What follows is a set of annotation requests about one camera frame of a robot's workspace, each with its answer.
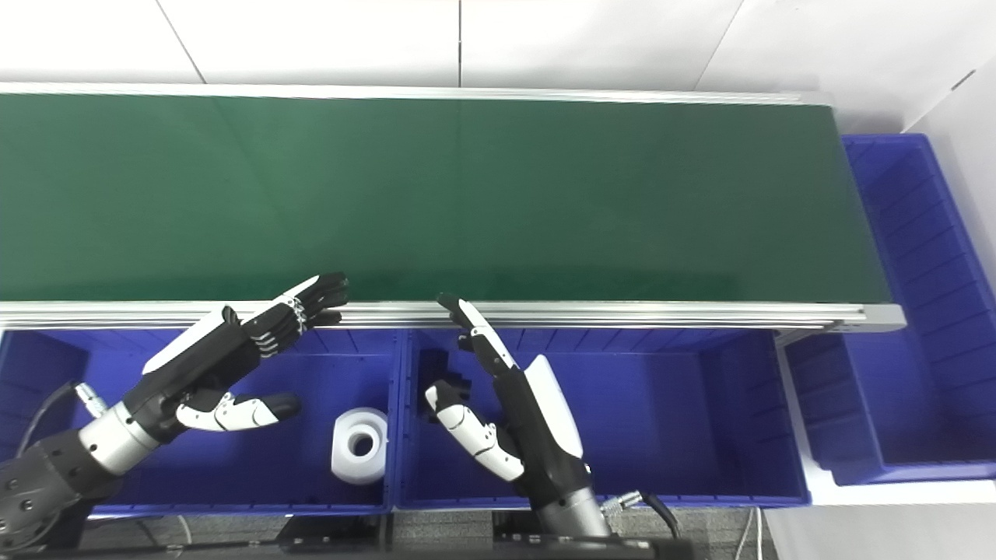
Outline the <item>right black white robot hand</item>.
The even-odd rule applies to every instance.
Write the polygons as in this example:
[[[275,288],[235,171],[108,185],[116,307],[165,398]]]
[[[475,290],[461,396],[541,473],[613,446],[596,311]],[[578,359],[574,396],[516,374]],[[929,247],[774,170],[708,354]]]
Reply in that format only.
[[[548,359],[520,366],[472,303],[448,293],[437,302],[461,329],[458,347],[490,376],[506,426],[484,422],[445,380],[424,393],[437,421],[481,467],[518,486],[537,513],[598,515],[577,423]]]

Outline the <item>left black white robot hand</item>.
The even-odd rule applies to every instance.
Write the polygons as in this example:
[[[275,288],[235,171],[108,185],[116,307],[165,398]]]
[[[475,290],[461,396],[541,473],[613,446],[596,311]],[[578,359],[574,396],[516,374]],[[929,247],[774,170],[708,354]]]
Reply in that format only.
[[[344,305],[348,286],[344,273],[317,275],[247,319],[230,306],[212,311],[146,362],[122,397],[122,425],[167,444],[189,429],[236,432],[295,418],[302,408],[295,394],[236,396],[233,386],[294,347],[321,313]]]

